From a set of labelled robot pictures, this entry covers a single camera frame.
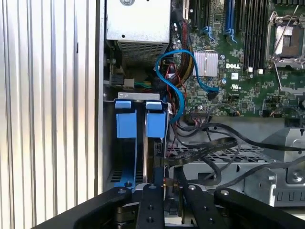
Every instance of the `black plastic bracket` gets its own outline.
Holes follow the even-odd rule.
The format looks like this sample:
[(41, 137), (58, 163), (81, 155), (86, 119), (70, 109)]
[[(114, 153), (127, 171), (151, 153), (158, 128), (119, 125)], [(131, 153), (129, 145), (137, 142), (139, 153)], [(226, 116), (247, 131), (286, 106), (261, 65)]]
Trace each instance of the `black plastic bracket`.
[(221, 205), (230, 213), (246, 218), (251, 222), (252, 228), (305, 228), (304, 220), (230, 188), (217, 189), (214, 200), (215, 204)]
[(84, 225), (93, 224), (97, 219), (101, 223), (101, 218), (105, 215), (113, 217), (115, 207), (121, 206), (129, 200), (132, 193), (125, 187), (115, 187), (86, 202), (71, 208), (35, 227), (33, 229), (75, 229)]
[(161, 186), (148, 184), (143, 188), (136, 229), (164, 227), (163, 189)]

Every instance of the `ribbed aluminum panel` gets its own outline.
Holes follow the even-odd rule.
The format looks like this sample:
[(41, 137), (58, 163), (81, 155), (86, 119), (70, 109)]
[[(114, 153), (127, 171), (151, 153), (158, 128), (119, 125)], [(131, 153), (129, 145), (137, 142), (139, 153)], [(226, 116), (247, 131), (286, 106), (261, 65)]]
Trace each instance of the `ribbed aluminum panel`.
[(0, 228), (94, 195), (96, 1), (0, 0)]
[(217, 77), (218, 75), (218, 53), (217, 52), (195, 52), (199, 76)]

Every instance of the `aluminum heatsink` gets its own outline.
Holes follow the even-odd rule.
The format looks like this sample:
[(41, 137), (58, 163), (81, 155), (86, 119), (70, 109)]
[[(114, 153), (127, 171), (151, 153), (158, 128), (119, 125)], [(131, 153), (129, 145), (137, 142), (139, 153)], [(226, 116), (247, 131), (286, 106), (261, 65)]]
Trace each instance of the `aluminum heatsink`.
[(195, 52), (199, 76), (217, 77), (218, 53), (217, 52)]

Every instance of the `cpu socket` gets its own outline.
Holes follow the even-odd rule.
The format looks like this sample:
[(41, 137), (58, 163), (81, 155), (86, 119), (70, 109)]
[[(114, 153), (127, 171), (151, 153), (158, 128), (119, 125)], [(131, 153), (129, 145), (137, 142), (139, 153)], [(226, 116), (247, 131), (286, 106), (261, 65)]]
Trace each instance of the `cpu socket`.
[(304, 69), (304, 31), (305, 15), (279, 17), (273, 12), (268, 25), (266, 59), (277, 67)]

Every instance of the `black ram slot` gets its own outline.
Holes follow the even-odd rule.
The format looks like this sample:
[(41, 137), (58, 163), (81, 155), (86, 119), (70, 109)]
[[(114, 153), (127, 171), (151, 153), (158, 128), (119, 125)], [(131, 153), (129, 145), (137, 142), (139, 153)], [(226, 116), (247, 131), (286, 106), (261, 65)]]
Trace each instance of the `black ram slot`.
[(245, 12), (246, 12), (246, 1), (247, 0), (239, 0), (237, 1), (237, 20), (236, 20), (236, 31), (244, 31), (245, 28)]
[(305, 0), (274, 0), (275, 4), (305, 6)]
[(263, 34), (263, 29), (264, 29), (264, 21), (261, 19), (263, 18), (264, 15), (264, 1), (259, 1), (258, 5), (258, 26), (257, 26), (257, 43), (256, 43), (256, 49), (255, 49), (255, 64), (254, 68), (259, 69), (259, 63), (260, 63), (260, 56), (261, 56), (261, 51), (262, 51), (262, 34)]
[(246, 5), (244, 69), (264, 68), (268, 0), (249, 0)]
[(202, 8), (203, 8), (203, 0), (191, 0), (189, 9), (193, 10), (193, 13), (190, 13), (189, 16), (191, 18), (192, 27), (194, 29), (202, 29)]
[(245, 41), (244, 41), (244, 68), (247, 69), (249, 67), (249, 61), (250, 61), (250, 45), (252, 41), (252, 36), (251, 36), (251, 29), (252, 29), (252, 7), (253, 7), (253, 0), (248, 1), (247, 5), (247, 24), (246, 24), (246, 32), (245, 32)]
[(252, 18), (252, 30), (251, 30), (251, 35), (252, 35), (252, 42), (251, 42), (251, 55), (250, 55), (250, 61), (249, 64), (251, 67), (254, 67), (254, 62), (256, 59), (256, 42), (257, 42), (257, 27), (258, 27), (258, 20), (259, 18), (257, 17), (257, 12), (258, 12), (258, 3), (260, 1), (254, 1), (253, 2), (253, 18)]
[(268, 2), (264, 4), (264, 15), (263, 15), (263, 28), (262, 28), (262, 45), (260, 53), (259, 68), (264, 69), (265, 53), (266, 53), (266, 40), (267, 40), (267, 26), (268, 26)]

